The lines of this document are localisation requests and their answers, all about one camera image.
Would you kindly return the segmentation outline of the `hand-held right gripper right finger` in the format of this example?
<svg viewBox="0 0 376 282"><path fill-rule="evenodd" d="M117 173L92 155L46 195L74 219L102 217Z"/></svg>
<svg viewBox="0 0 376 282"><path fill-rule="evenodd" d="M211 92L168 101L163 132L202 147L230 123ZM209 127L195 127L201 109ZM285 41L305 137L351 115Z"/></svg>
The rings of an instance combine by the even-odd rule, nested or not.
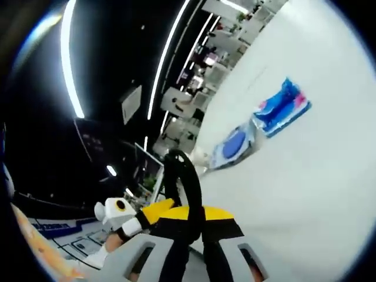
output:
<svg viewBox="0 0 376 282"><path fill-rule="evenodd" d="M204 207L203 257L210 281L265 281L268 274L236 223L218 207Z"/></svg>

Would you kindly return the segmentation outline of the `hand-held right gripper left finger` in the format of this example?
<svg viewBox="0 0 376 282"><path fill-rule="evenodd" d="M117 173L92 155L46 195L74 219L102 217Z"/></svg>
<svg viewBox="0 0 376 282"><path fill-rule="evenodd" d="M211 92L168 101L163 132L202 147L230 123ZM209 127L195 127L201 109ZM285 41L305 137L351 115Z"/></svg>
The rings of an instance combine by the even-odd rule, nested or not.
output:
<svg viewBox="0 0 376 282"><path fill-rule="evenodd" d="M134 236L116 231L124 243L105 258L97 281L181 281L192 243L192 208L174 205L149 229Z"/></svg>

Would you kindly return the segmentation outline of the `person's left hand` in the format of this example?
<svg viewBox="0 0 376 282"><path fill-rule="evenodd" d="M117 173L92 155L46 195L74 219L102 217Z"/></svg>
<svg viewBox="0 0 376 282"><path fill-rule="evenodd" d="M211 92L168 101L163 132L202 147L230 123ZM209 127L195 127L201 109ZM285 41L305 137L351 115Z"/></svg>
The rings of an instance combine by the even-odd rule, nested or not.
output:
<svg viewBox="0 0 376 282"><path fill-rule="evenodd" d="M119 248L123 243L124 241L119 237L117 233L111 233L106 239L105 249L108 253L111 253Z"/></svg>

